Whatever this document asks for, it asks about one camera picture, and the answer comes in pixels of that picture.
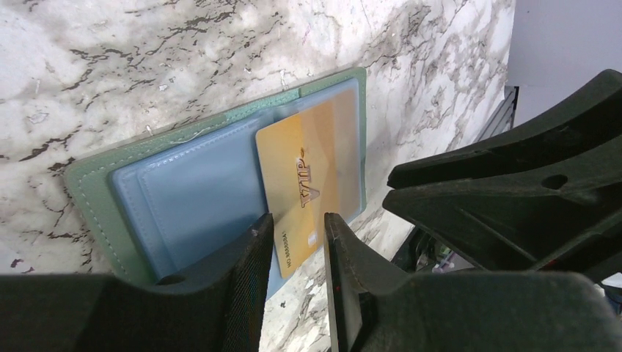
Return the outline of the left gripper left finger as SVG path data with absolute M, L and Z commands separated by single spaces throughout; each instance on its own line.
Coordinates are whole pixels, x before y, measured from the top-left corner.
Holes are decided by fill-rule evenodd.
M 274 220 L 155 285 L 112 275 L 1 278 L 3 351 L 257 351 Z

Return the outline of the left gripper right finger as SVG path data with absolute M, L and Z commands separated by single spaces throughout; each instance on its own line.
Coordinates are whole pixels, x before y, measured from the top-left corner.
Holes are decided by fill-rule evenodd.
M 410 274 L 324 216 L 333 351 L 619 351 L 621 322 L 578 274 Z

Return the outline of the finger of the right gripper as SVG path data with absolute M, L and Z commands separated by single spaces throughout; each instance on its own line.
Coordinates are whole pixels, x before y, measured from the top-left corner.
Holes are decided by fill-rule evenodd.
M 621 135 L 621 73 L 607 69 L 530 121 L 477 143 L 394 167 L 399 189 L 525 172 L 592 150 Z
M 489 271 L 621 271 L 621 143 L 510 175 L 393 190 L 384 208 Z

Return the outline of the green card holder wallet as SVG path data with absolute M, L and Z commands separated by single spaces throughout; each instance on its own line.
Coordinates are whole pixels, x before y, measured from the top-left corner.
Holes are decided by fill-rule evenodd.
M 152 284 L 270 213 L 256 133 L 274 124 L 274 108 L 352 79 L 366 128 L 366 72 L 354 67 L 69 166 L 67 190 L 114 275 Z M 274 243 L 268 293 L 288 278 Z

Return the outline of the gold credit card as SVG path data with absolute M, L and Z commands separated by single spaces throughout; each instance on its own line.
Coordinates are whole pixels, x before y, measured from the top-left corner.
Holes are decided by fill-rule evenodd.
M 275 161 L 285 150 L 289 122 L 298 126 L 301 150 L 296 159 L 301 208 L 339 213 L 345 220 L 365 209 L 365 111 L 360 108 L 359 85 L 354 79 L 322 89 L 274 108 L 268 138 Z
M 339 208 L 334 104 L 325 102 L 255 136 L 280 273 L 288 278 L 322 245 L 323 213 Z

